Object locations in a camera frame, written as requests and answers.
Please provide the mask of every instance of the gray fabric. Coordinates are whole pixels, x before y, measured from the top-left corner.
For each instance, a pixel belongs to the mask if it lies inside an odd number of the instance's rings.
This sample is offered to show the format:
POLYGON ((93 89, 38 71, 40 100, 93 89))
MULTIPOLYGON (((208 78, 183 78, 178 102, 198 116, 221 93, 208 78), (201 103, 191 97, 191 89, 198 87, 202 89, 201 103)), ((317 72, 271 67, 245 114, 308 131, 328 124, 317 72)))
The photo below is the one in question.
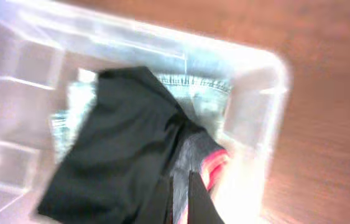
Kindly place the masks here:
MULTIPOLYGON (((231 91, 229 80, 173 74, 158 74, 156 77, 178 101, 188 118, 216 139, 224 123, 224 110, 231 91)), ((58 111, 51 117, 56 163, 61 162, 71 149, 95 101, 96 82, 74 82, 68 87, 68 110, 58 111)))

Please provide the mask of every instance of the light blue denim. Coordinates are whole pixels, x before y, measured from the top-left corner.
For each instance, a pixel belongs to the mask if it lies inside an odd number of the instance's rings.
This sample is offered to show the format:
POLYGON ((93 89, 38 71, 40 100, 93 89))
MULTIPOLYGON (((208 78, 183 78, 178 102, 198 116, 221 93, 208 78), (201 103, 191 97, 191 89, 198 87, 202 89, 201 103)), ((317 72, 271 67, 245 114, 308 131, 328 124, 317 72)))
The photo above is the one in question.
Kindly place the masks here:
MULTIPOLYGON (((230 81, 173 74, 158 74, 156 77, 186 115, 216 139, 223 128, 230 81)), ((61 162, 71 149, 95 101, 96 83, 74 82, 68 87, 68 110, 58 111, 51 117, 56 163, 61 162)))

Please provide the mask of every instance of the storage box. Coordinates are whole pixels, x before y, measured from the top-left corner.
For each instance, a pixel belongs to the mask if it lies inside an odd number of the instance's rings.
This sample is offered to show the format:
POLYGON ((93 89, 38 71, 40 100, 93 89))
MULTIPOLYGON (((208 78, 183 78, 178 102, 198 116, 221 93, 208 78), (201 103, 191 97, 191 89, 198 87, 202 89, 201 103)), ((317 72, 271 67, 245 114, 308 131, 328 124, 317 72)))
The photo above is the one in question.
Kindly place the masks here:
POLYGON ((259 212, 290 88, 276 55, 56 2, 0 0, 0 223, 32 223, 29 213, 55 167, 48 119, 65 109, 78 68, 136 65, 232 80, 218 141, 240 152, 240 169, 245 160, 259 167, 251 172, 260 187, 237 187, 256 195, 239 208, 259 212))

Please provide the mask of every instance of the wooden table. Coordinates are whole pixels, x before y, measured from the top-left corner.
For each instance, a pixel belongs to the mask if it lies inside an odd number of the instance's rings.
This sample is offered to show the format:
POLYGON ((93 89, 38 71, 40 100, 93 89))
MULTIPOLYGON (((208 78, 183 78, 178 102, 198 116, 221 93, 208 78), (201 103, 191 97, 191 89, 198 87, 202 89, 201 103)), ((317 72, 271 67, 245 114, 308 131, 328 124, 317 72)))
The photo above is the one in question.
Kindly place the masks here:
POLYGON ((273 50, 294 77, 264 195, 272 223, 350 223, 350 0, 67 0, 273 50))

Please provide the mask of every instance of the translucent plastic bin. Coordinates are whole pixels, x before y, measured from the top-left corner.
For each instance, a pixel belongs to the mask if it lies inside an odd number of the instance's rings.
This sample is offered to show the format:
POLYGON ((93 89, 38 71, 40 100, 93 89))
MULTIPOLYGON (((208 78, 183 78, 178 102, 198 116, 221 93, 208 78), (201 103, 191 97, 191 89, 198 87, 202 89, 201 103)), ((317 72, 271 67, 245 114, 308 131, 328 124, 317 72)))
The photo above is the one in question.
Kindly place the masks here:
POLYGON ((218 141, 236 152, 229 174, 242 184, 223 184, 226 194, 219 187, 217 207, 222 214, 229 195, 248 198, 226 211, 256 217, 290 86, 276 55, 55 2, 11 0, 0 1, 0 223, 40 221, 30 213, 55 168, 48 119, 66 108, 78 68, 136 65, 232 79, 218 141))

